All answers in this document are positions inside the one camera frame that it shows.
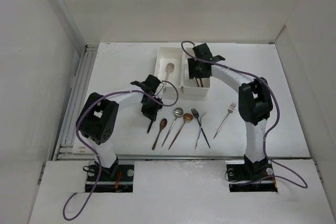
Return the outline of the black plastic ladle spoon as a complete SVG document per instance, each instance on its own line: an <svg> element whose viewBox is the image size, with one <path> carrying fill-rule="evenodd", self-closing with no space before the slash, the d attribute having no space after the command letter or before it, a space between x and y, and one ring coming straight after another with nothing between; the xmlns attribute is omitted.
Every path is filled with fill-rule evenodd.
<svg viewBox="0 0 336 224"><path fill-rule="evenodd" d="M148 127L148 129L147 129L147 134L149 134L149 132L150 132L150 130L151 130L151 127L152 127L152 125L153 125L153 122L154 122L154 120L151 120L151 121L150 121L149 127Z"/></svg>

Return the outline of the beige plastic spoon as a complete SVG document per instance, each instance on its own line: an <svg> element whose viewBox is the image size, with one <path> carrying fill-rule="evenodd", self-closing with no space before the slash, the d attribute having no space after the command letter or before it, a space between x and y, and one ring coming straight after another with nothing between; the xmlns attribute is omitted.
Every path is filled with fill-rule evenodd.
<svg viewBox="0 0 336 224"><path fill-rule="evenodd" d="M168 63L165 67L165 81L168 81L170 74L174 71L175 64L174 63Z"/></svg>

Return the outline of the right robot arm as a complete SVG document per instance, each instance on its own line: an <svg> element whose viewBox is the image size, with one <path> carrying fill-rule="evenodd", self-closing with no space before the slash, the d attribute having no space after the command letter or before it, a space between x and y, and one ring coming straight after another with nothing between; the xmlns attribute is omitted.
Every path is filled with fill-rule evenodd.
<svg viewBox="0 0 336 224"><path fill-rule="evenodd" d="M214 77L238 94L238 112L245 122L247 139L242 169L247 176L255 176L268 164L264 153L264 135L273 104L266 80L224 65L225 58L213 56L207 44L194 46L193 54L190 54L184 48L184 43L181 43L181 47L188 55L190 79Z"/></svg>

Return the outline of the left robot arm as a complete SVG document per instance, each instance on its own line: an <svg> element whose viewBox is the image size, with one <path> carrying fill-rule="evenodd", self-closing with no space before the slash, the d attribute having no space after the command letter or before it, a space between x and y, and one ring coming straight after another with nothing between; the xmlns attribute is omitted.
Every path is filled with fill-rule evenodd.
<svg viewBox="0 0 336 224"><path fill-rule="evenodd" d="M110 137L118 112L131 105L142 104L141 113L154 122L162 108L162 99L157 90L162 82L153 75L143 82L133 81L128 89L109 95L91 93L77 119L76 128L89 140L97 155L95 164L104 175L112 178L118 170L119 160L113 151Z"/></svg>

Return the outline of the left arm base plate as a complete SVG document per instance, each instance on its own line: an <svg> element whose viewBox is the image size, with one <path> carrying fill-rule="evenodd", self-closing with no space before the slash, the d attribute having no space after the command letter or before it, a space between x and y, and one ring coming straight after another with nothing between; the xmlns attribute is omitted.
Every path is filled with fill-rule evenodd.
<svg viewBox="0 0 336 224"><path fill-rule="evenodd" d="M83 167L86 172L85 192L93 189L98 178L99 167L97 164L90 164ZM132 193L134 179L134 164L119 164L116 170L108 173L102 168L99 180L94 193Z"/></svg>

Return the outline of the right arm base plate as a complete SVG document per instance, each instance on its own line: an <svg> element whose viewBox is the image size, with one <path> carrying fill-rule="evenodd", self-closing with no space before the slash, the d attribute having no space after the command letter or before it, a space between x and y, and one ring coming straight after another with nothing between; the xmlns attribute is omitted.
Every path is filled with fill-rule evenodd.
<svg viewBox="0 0 336 224"><path fill-rule="evenodd" d="M278 192L270 163L255 172L243 163L228 163L226 168L225 176L231 193Z"/></svg>

